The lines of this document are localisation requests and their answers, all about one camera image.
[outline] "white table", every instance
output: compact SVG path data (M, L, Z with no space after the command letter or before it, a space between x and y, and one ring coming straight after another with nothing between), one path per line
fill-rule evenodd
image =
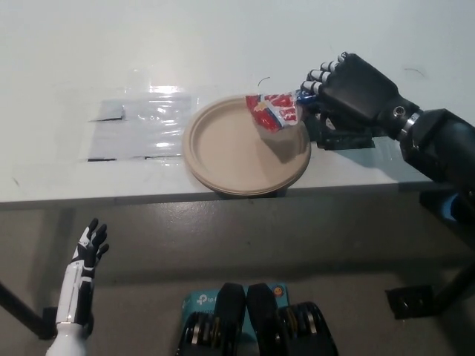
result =
M98 105L136 85L245 93L300 85L355 52L422 108L472 118L475 2L448 0L99 0L0 2L0 208L217 196L181 159L85 162ZM423 188L395 142L320 151L287 195Z

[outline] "plastic bag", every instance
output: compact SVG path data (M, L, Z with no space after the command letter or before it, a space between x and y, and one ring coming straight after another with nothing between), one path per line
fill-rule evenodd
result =
M297 125L301 121L298 92L275 95L249 95L246 104L257 125L270 132Z

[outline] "white robotic hand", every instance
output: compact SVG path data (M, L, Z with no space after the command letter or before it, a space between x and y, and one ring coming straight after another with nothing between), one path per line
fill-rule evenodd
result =
M66 268L59 297L56 327L58 335L47 356L85 356L85 339L92 332L92 299L94 274L102 255L109 249L104 244L107 226L93 219L82 233L73 259Z

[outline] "gray floor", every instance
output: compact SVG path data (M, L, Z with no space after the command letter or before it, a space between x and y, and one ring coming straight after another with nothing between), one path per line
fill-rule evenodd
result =
M384 290L438 286L472 251L415 194L174 203L0 213L0 280L36 310L92 217L111 250L97 273L90 355L172 355L182 299L223 282L284 281L315 301L341 355L473 355L475 301L438 319L395 321ZM0 355L43 355L0 310Z

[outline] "paper plate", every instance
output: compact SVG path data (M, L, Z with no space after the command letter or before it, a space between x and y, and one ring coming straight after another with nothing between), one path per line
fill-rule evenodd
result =
M307 168L310 143L303 123L277 133L259 128L242 96L198 112L183 137L194 176L226 194L259 195L286 187Z

